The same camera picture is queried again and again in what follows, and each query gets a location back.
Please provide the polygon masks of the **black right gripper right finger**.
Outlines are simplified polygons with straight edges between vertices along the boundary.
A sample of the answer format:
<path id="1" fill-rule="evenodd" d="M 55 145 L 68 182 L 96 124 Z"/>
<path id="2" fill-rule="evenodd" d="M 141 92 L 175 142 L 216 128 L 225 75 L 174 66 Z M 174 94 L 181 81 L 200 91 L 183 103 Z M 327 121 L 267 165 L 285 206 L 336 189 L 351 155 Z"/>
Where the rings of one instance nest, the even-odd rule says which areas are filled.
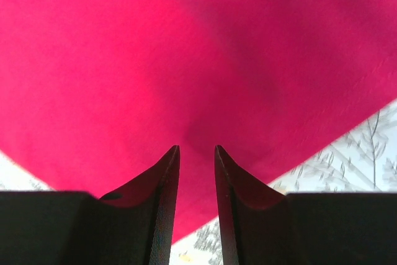
<path id="1" fill-rule="evenodd" d="M 396 194 L 281 194 L 215 148 L 225 264 L 395 264 Z"/>

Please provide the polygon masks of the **pink t shirt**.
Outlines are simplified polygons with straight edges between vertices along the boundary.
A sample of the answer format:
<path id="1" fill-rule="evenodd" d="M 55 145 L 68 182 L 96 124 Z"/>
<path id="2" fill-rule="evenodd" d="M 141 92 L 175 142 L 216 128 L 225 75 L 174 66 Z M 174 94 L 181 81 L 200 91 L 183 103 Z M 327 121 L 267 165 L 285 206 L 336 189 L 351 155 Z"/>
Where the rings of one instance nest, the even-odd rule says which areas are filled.
<path id="1" fill-rule="evenodd" d="M 396 98 L 396 0 L 1 0 L 1 151 L 96 196 L 181 148 L 174 239 L 214 147 L 269 182 Z"/>

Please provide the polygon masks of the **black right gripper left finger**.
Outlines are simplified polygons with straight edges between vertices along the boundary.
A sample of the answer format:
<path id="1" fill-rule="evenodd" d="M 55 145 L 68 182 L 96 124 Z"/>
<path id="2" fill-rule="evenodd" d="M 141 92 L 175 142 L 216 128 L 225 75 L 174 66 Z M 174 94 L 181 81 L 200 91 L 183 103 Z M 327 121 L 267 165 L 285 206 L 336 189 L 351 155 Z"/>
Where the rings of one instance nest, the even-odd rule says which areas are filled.
<path id="1" fill-rule="evenodd" d="M 78 191 L 1 192 L 2 264 L 167 264 L 180 149 L 95 198 Z"/>

